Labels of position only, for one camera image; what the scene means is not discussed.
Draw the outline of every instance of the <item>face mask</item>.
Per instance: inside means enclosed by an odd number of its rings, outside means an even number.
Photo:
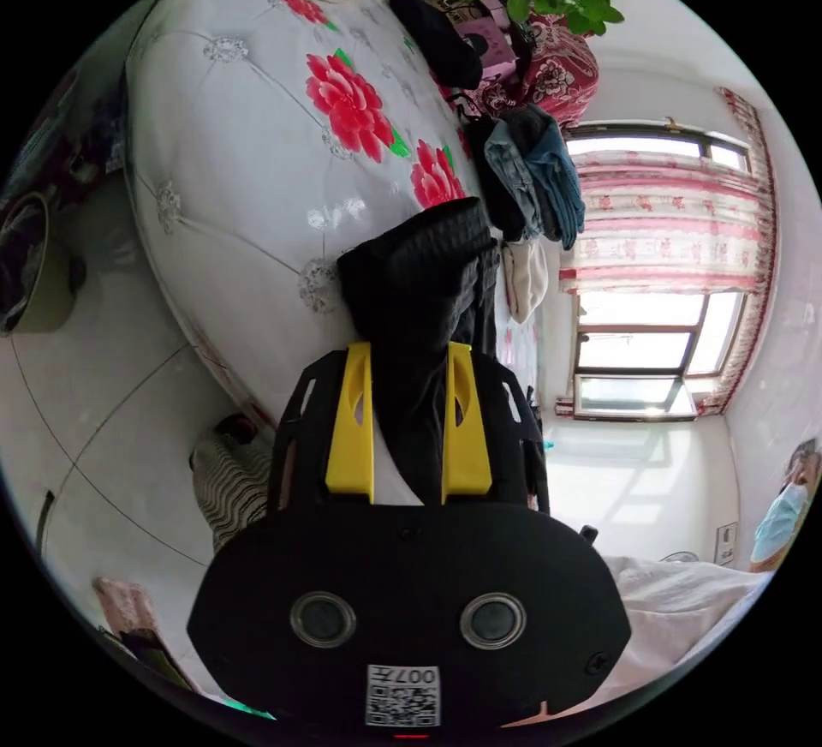
[[[756,529],[752,562],[765,561],[788,544],[806,502],[807,488],[801,484],[789,484],[777,496]]]

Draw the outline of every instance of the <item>white wall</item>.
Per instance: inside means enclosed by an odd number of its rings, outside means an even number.
[[[708,85],[658,72],[600,69],[599,89],[584,122],[665,122],[739,139],[742,132],[724,100]]]
[[[605,555],[658,560],[690,551],[713,561],[718,527],[738,515],[736,470],[722,416],[680,424],[547,425],[551,514],[599,530]]]
[[[761,114],[777,182],[779,262],[766,329],[727,412],[740,480],[740,555],[796,446],[822,443],[822,204],[775,111]]]

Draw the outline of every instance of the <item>tiled floor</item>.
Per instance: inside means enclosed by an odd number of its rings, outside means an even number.
[[[219,693],[185,632],[211,559],[188,454],[232,404],[160,295],[119,176],[67,219],[65,236],[88,265],[71,318],[57,333],[0,340],[9,490],[32,538],[46,493],[56,496],[45,562],[89,621],[104,622],[94,577],[141,584],[175,655]]]

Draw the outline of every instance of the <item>window frame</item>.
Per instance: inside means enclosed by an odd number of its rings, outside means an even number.
[[[748,148],[733,140],[725,138],[721,134],[711,134],[703,130],[683,128],[679,125],[671,124],[650,124],[638,122],[604,122],[604,123],[583,123],[575,128],[568,128],[565,131],[565,140],[583,139],[619,139],[626,136],[649,139],[673,139],[679,141],[691,141],[699,146],[700,156],[713,161],[711,147],[724,147],[737,153],[745,164],[744,172],[751,172],[751,159]]]
[[[584,140],[584,139],[608,139],[608,138],[653,138],[653,139],[672,139],[680,141],[689,141],[695,143],[699,147],[700,157],[708,158],[713,161],[711,155],[711,147],[721,147],[726,150],[735,152],[744,165],[744,170],[747,174],[751,173],[751,160],[748,153],[748,148],[738,142],[727,139],[721,134],[711,134],[701,130],[692,128],[684,128],[676,125],[673,120],[668,124],[652,124],[652,123],[637,123],[637,122],[611,122],[611,123],[583,123],[574,128],[568,128],[565,131],[566,141]],[[702,335],[702,329],[705,324],[706,315],[708,312],[708,304],[710,302],[709,295],[703,295],[702,307],[700,309],[700,317],[696,324],[693,325],[584,325],[581,323],[581,299],[579,296],[575,297],[574,304],[574,318],[575,318],[575,345],[574,345],[574,361],[571,368],[570,387],[573,393],[575,418],[583,421],[691,421],[693,417],[686,418],[659,418],[659,417],[633,417],[630,419],[618,419],[610,416],[595,416],[595,415],[577,415],[577,403],[579,392],[577,391],[577,379],[580,376],[596,376],[596,377],[677,377],[682,385],[692,380],[706,380],[716,379],[722,375],[729,360],[733,346],[739,336],[739,329],[744,319],[745,307],[748,303],[748,294],[738,292],[740,301],[737,304],[735,320],[729,328],[729,337],[724,348],[722,361],[718,368],[710,373],[689,373],[688,367],[694,357],[697,344]],[[678,368],[593,368],[580,365],[581,348],[584,343],[582,336],[587,333],[614,333],[614,334],[633,334],[633,333],[687,333],[688,344],[683,352],[682,362]]]

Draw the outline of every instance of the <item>pink floral curtain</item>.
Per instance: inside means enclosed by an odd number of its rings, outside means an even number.
[[[560,273],[560,284],[569,293],[746,293],[736,337],[712,393],[699,405],[701,415],[725,412],[754,358],[777,257],[777,194],[759,113],[731,90],[720,88],[718,93],[749,144],[750,174],[667,155],[575,157],[587,229]],[[660,270],[665,270],[664,280],[655,281],[653,274]],[[554,412],[573,417],[573,399],[558,398]]]
[[[777,257],[777,192],[771,154],[768,152],[759,113],[733,91],[720,88],[718,92],[739,123],[745,141],[750,145],[748,162],[759,203],[759,241],[753,288],[746,297],[736,338],[730,347],[723,372],[717,379],[717,386],[712,395],[700,405],[700,413],[703,415],[725,412],[754,358],[771,299]]]
[[[763,215],[756,179],[708,158],[608,151],[573,157],[585,231],[563,254],[560,289],[753,290]]]

